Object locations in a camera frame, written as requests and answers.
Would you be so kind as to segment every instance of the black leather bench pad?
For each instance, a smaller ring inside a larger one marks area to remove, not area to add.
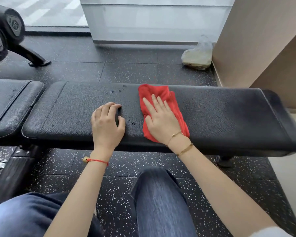
[[[21,125],[43,91],[39,81],[0,79],[0,145],[20,141]]]
[[[92,149],[90,116],[100,105],[122,105],[126,134],[117,150],[168,152],[144,138],[138,84],[57,82],[37,102],[22,133],[39,145]],[[277,95],[257,88],[169,86],[194,145],[208,155],[283,156],[296,152],[296,123]]]

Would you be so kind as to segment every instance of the red string bracelet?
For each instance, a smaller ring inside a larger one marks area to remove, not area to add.
[[[85,157],[82,159],[82,161],[83,161],[84,163],[88,163],[89,161],[98,161],[98,162],[105,163],[106,166],[109,166],[109,163],[108,163],[107,161],[103,161],[103,160],[100,160],[100,159],[91,159],[91,158],[89,158],[88,156],[85,156]]]

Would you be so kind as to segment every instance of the black rubber floor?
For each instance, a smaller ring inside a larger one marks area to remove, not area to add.
[[[0,78],[216,86],[211,71],[182,66],[180,47],[101,46],[89,37],[26,37],[24,45],[53,63],[28,66],[22,57],[9,53],[0,63]],[[0,147],[7,160],[12,147]],[[35,165],[26,190],[41,193],[70,191],[82,172],[81,159],[90,151],[48,149]],[[164,166],[179,179],[189,201],[199,236],[231,236],[191,174],[173,154],[115,152],[105,172],[97,204],[107,236],[137,236],[131,219],[128,192],[138,172],[146,166]],[[234,167],[224,172],[246,191],[275,222],[296,237],[296,218],[267,158],[235,157]]]

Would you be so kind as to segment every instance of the red cloth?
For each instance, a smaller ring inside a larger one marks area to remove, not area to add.
[[[179,110],[178,103],[176,102],[175,95],[173,91],[169,91],[169,86],[151,86],[148,84],[142,84],[138,87],[139,92],[139,102],[140,102],[140,108],[142,113],[144,114],[144,125],[143,125],[143,132],[147,139],[150,139],[153,142],[158,142],[148,131],[148,127],[146,124],[146,116],[150,115],[145,103],[143,102],[143,98],[145,97],[152,105],[152,98],[151,95],[154,94],[156,98],[160,96],[162,101],[167,101],[169,107],[171,108],[172,112],[176,116],[180,127],[182,134],[190,137],[190,132],[188,131],[188,127],[183,120],[183,116],[181,111]]]

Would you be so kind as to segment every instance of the plastic bag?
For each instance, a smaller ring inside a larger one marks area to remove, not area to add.
[[[182,54],[183,65],[205,70],[211,64],[213,44],[205,35],[201,35],[201,40],[194,49],[189,49]]]

